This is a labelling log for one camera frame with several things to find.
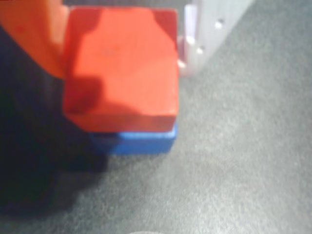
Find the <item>orange object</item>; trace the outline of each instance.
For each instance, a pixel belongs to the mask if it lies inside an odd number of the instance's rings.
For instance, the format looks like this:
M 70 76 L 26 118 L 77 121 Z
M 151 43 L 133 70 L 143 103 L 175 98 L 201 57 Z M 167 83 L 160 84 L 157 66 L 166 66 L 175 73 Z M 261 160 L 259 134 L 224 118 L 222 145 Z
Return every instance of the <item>orange object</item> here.
M 65 38 L 65 115 L 88 132 L 165 132 L 178 113 L 177 13 L 75 7 Z
M 61 53 L 68 17 L 62 0 L 0 0 L 0 24 L 43 69 L 63 78 Z

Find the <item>floor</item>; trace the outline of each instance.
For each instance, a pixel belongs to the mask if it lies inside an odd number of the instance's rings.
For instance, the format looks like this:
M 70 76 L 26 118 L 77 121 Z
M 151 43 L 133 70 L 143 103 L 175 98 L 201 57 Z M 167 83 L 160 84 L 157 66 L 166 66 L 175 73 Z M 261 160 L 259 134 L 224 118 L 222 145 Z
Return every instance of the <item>floor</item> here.
M 86 159 L 92 150 L 74 126 L 56 117 L 61 127 L 51 127 L 39 107 L 31 109 L 36 117 L 21 116 L 12 106 L 32 101 L 2 91 L 0 233 L 312 233 L 311 11 L 309 0 L 255 2 L 206 68 L 180 80 L 179 138 L 168 155 Z M 26 55 L 4 51 L 0 64 L 12 76 L 26 77 L 29 67 L 28 79 L 46 76 Z M 46 91 L 33 83 L 23 94 L 36 101 Z M 51 87 L 61 91 L 58 81 Z M 57 110 L 60 101 L 45 97 L 42 105 Z M 51 138 L 42 139 L 47 131 Z M 62 138 L 70 134 L 83 143 Z

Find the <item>white plastic piece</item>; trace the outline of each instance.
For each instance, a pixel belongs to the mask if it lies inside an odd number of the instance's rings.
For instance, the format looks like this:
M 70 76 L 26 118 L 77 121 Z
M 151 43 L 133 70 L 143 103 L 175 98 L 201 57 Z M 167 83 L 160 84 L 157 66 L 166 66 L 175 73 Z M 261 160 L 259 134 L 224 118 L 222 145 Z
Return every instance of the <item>white plastic piece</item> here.
M 184 36 L 178 40 L 182 76 L 205 66 L 253 1 L 193 0 L 185 6 Z

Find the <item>blue toy block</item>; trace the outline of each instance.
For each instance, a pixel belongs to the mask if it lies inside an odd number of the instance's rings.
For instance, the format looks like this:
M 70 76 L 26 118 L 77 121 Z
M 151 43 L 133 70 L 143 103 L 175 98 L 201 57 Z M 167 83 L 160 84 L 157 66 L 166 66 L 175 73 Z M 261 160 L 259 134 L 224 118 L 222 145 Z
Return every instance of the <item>blue toy block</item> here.
M 170 132 L 92 133 L 91 140 L 104 154 L 163 154 L 170 151 L 177 136 L 177 124 Z

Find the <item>plastic block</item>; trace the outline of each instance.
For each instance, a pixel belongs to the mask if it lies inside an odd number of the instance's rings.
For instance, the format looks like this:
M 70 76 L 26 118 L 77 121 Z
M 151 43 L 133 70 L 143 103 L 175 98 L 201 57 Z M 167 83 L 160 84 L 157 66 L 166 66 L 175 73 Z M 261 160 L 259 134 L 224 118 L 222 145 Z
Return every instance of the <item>plastic block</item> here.
M 75 7 L 64 114 L 87 132 L 166 132 L 178 113 L 175 10 Z
M 95 133 L 90 136 L 97 148 L 105 154 L 162 154 L 170 151 L 177 136 L 177 125 L 164 133 Z
M 43 69 L 64 77 L 61 63 L 69 9 L 62 0 L 0 0 L 0 25 Z

